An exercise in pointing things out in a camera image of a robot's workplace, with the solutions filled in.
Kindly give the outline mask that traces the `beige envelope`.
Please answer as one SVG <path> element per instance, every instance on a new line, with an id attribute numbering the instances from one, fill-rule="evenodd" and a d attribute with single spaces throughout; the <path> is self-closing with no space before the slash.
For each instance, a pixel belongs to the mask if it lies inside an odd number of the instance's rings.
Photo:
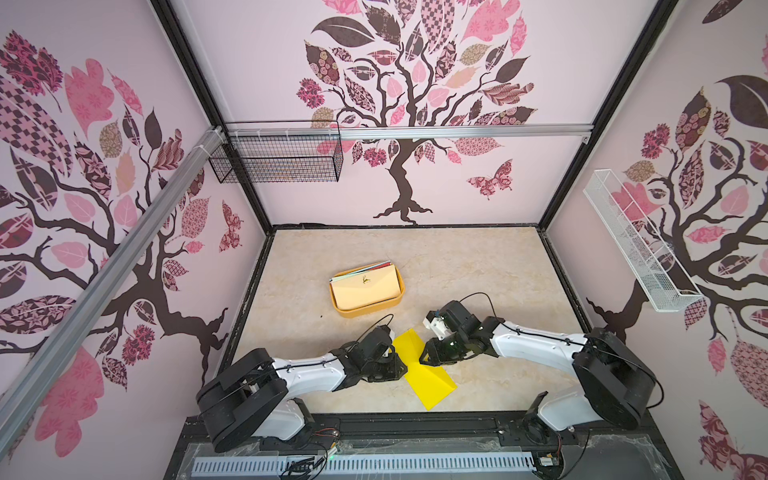
<path id="1" fill-rule="evenodd" d="M 387 301 L 401 293 L 397 269 L 391 263 L 334 277 L 330 289 L 342 311 Z"/>

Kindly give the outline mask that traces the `yellow envelope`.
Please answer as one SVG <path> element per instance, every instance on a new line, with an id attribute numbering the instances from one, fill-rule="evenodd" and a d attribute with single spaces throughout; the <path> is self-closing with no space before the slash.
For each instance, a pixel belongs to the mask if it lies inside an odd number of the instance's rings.
<path id="1" fill-rule="evenodd" d="M 397 336 L 393 346 L 407 368 L 406 381 L 427 411 L 431 411 L 456 390 L 457 385 L 442 367 L 420 363 L 425 343 L 413 329 Z"/>

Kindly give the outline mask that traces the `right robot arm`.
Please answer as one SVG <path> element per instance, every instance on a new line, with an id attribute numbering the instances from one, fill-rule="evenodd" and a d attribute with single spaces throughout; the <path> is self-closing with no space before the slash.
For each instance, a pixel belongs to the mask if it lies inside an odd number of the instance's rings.
<path id="1" fill-rule="evenodd" d="M 522 421 L 534 442 L 596 421 L 634 430 L 657 388 L 652 371 L 603 328 L 565 334 L 525 328 L 496 316 L 479 320 L 457 300 L 428 312 L 423 324 L 434 334 L 419 358 L 423 365 L 453 365 L 485 355 L 526 360 L 578 380 L 559 392 L 537 395 Z"/>

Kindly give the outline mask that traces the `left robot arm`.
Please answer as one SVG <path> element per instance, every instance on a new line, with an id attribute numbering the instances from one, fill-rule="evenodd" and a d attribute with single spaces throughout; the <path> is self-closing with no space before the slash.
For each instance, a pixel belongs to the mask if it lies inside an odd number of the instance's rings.
<path id="1" fill-rule="evenodd" d="M 320 357 L 286 360 L 254 349 L 204 384 L 196 402 L 214 451 L 223 453 L 251 438 L 290 443 L 307 432 L 313 418 L 303 395 L 394 382 L 407 372 L 390 327 L 377 325 Z"/>

